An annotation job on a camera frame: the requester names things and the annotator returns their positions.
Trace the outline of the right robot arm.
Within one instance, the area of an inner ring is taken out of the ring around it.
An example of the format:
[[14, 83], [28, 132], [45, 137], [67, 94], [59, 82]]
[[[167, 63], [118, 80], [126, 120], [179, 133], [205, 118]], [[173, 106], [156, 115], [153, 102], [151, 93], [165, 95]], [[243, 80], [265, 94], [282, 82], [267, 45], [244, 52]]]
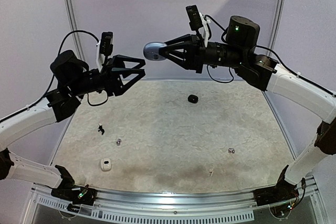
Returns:
[[285, 97], [321, 119], [312, 143], [282, 170], [271, 190], [271, 196], [282, 201], [307, 173], [335, 154], [335, 93], [290, 70], [279, 59], [256, 54], [259, 31], [252, 20], [231, 16], [222, 43], [209, 42], [207, 32], [185, 35], [167, 41], [159, 55], [196, 73], [204, 65], [232, 68], [249, 85]]

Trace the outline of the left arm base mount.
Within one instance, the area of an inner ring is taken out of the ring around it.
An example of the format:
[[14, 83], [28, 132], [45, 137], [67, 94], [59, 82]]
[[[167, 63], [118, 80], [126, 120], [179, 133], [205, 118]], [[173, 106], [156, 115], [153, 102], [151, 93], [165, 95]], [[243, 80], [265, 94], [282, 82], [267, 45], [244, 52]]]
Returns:
[[94, 205], [97, 196], [96, 189], [90, 188], [89, 185], [76, 185], [65, 167], [56, 165], [55, 168], [60, 172], [61, 183], [51, 190], [53, 197], [70, 201], [73, 205]]

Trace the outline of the black earbud charging case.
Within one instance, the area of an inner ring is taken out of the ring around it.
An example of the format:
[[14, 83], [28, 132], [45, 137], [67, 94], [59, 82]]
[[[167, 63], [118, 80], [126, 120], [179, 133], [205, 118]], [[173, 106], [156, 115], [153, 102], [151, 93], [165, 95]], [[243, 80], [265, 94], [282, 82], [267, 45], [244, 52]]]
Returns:
[[188, 100], [188, 102], [190, 102], [190, 103], [197, 104], [199, 98], [198, 98], [198, 96], [196, 96], [196, 95], [190, 94], [190, 95], [188, 96], [187, 100]]

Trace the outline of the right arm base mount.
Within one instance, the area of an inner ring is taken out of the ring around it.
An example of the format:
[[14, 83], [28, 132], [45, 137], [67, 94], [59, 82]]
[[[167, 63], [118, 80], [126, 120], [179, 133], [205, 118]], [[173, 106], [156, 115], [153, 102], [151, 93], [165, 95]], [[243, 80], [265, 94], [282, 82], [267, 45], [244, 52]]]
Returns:
[[285, 200], [294, 199], [288, 208], [292, 209], [304, 199], [306, 194], [306, 180], [302, 178], [301, 188], [303, 190], [299, 197], [297, 184], [291, 184], [285, 180], [285, 176], [280, 176], [274, 186], [253, 190], [253, 197], [257, 206], [271, 205]]

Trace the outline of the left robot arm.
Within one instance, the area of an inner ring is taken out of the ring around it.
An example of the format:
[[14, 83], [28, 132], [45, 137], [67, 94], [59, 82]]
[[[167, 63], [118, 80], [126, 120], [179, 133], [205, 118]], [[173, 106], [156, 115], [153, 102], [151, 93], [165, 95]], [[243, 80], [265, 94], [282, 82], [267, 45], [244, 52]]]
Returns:
[[67, 200], [78, 195], [78, 188], [61, 166], [45, 166], [17, 156], [8, 147], [29, 133], [71, 117], [85, 94], [104, 91], [108, 97], [123, 95], [145, 76], [145, 61], [115, 55], [97, 69], [89, 69], [72, 50], [59, 54], [50, 65], [58, 81], [35, 105], [29, 105], [1, 120], [1, 179], [19, 179], [57, 188]]

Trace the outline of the purple earbud charging case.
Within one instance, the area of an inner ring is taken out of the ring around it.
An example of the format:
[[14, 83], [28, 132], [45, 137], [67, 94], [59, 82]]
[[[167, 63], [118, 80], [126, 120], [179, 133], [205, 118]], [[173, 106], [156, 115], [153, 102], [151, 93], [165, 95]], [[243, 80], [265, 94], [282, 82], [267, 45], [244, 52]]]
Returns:
[[163, 61], [166, 58], [159, 54], [159, 49], [166, 47], [166, 43], [154, 41], [149, 42], [143, 47], [143, 55], [149, 61]]

